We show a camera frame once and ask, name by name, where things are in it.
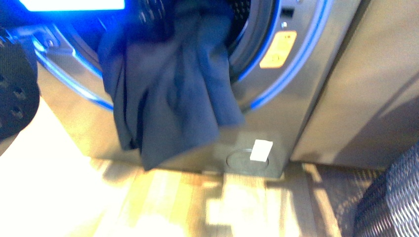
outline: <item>display screen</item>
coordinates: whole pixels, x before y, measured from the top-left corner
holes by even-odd
[[[32,12],[122,10],[125,0],[20,0]]]

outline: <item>yellow label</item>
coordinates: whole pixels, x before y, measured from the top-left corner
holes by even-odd
[[[260,68],[280,68],[293,48],[296,31],[280,31],[275,34],[268,51],[259,63]]]

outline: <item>laundry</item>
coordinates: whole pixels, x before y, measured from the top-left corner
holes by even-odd
[[[145,14],[139,29],[123,22],[109,27],[98,50],[121,146],[138,148],[145,170],[215,142],[221,126],[245,122],[224,43],[230,7],[221,0],[171,3],[151,8],[165,16],[155,27],[141,28]]]

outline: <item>white tag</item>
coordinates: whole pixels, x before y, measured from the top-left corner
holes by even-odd
[[[266,162],[274,143],[265,140],[255,140],[250,154],[250,160]]]

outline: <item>front-loading washer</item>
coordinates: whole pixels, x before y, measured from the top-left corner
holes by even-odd
[[[246,125],[223,129],[211,145],[161,168],[277,178],[291,156],[360,0],[229,0],[235,19],[228,40],[231,85]],[[18,27],[31,36],[38,61],[91,102],[112,110],[96,50],[112,17],[78,24]],[[256,140],[272,142],[251,160]]]

